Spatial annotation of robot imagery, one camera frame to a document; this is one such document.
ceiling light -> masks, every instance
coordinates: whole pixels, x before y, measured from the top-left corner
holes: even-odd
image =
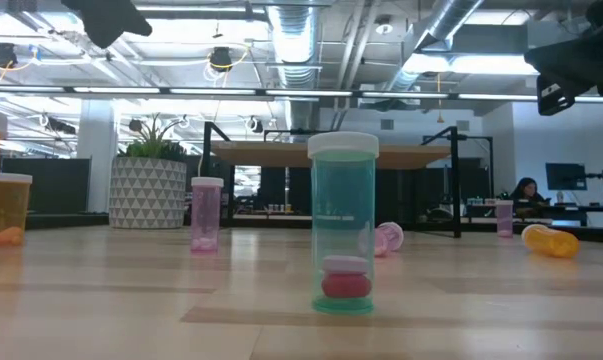
[[[27,152],[28,148],[14,141],[1,140],[0,148],[9,151]]]
[[[600,96],[577,96],[574,98],[576,102],[580,103],[592,103],[592,104],[600,104],[603,103],[603,97]]]
[[[254,95],[254,90],[243,90],[243,89],[189,89],[189,88],[176,88],[170,89],[173,94],[182,95]]]
[[[159,88],[141,87],[75,87],[74,91],[98,94],[158,94],[161,92]]]
[[[536,95],[459,94],[459,100],[537,101]]]
[[[321,90],[266,90],[272,96],[335,96],[350,97],[352,91],[321,91]]]
[[[47,93],[47,92],[64,92],[60,86],[18,86],[18,85],[0,85],[0,92],[31,92],[31,93]]]
[[[217,73],[226,73],[232,70],[232,58],[230,57],[230,48],[215,47],[212,50],[212,54],[210,54],[209,64],[212,70],[216,71]]]
[[[361,94],[367,98],[387,98],[387,99],[447,99],[448,94],[437,94],[437,93],[417,93],[417,92],[376,92],[376,91],[365,91]]]
[[[376,32],[379,35],[386,35],[392,32],[392,25],[390,24],[390,20],[392,17],[390,15],[381,15],[377,17],[374,22],[377,25]]]
[[[17,55],[14,53],[14,44],[0,43],[0,68],[12,69],[18,63]]]
[[[536,69],[525,62],[523,55],[466,55],[454,61],[450,71],[484,75],[536,75]]]

person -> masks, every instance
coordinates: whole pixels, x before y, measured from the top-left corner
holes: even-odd
[[[537,182],[528,177],[519,181],[510,198],[514,200],[517,216],[523,218],[540,216],[540,208],[548,205],[543,196],[537,192]]]

wooden table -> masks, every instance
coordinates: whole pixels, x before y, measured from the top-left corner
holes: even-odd
[[[310,167],[305,143],[213,141],[212,152],[232,165]],[[449,146],[381,145],[377,168],[420,169],[450,155]]]

column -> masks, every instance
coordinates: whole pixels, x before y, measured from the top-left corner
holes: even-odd
[[[88,211],[108,212],[112,160],[117,155],[119,117],[110,100],[83,100],[77,158],[92,159]]]

computer monitor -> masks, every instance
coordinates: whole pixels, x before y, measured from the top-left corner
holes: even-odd
[[[549,190],[588,190],[583,164],[545,164]]]

